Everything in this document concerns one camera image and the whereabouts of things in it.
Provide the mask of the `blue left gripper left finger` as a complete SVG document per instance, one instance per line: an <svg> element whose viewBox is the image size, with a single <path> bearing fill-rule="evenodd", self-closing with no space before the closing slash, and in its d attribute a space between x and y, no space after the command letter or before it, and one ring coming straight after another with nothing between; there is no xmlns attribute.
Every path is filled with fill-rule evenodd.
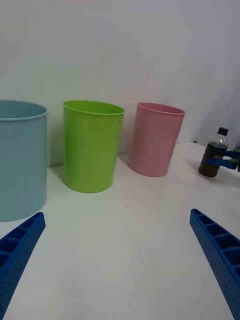
<svg viewBox="0 0 240 320"><path fill-rule="evenodd" d="M0 239L0 319L45 227L44 214L38 212Z"/></svg>

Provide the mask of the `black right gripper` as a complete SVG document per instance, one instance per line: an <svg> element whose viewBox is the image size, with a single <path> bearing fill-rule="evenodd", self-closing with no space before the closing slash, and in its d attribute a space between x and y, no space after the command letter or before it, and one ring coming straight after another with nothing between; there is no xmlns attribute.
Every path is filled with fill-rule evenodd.
<svg viewBox="0 0 240 320"><path fill-rule="evenodd" d="M237 170L240 172L240 148L235 147L234 150L229 150L225 153L229 159L220 158L207 158L206 163L208 165L224 167L230 170Z"/></svg>

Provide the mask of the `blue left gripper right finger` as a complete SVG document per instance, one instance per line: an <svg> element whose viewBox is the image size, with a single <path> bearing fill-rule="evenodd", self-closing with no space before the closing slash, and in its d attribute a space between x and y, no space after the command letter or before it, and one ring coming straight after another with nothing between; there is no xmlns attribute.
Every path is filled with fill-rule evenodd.
<svg viewBox="0 0 240 320"><path fill-rule="evenodd" d="M235 320L240 319L240 240L197 209L189 224Z"/></svg>

